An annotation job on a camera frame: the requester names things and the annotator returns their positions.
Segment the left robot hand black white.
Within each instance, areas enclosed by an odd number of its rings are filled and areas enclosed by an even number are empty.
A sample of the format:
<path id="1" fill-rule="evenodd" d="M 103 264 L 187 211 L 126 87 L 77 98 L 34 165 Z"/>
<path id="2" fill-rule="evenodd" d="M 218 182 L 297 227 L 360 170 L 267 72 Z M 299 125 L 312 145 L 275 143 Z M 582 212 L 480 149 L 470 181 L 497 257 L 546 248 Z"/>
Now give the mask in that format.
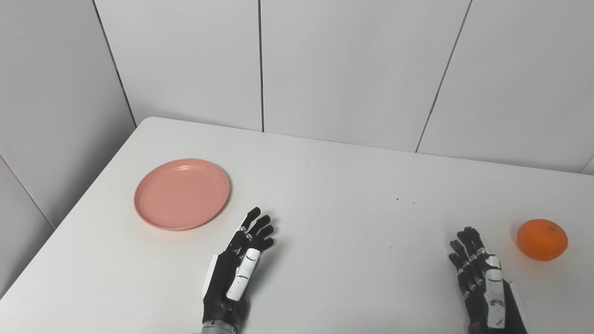
<path id="1" fill-rule="evenodd" d="M 237 334 L 249 304 L 247 287 L 267 249 L 274 245 L 274 227 L 267 214 L 255 207 L 223 252 L 213 256 L 203 289 L 202 334 Z"/>

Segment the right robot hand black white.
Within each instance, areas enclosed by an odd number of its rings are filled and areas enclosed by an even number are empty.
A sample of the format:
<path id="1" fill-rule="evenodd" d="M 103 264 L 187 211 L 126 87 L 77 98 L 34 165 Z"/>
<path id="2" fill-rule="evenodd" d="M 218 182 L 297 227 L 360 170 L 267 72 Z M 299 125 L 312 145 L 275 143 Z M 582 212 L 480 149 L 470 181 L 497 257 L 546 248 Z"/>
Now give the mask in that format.
<path id="1" fill-rule="evenodd" d="M 467 226 L 450 241 L 448 254 L 469 317 L 469 334 L 527 334 L 523 307 L 514 283 L 504 279 L 498 257 L 480 233 Z"/>

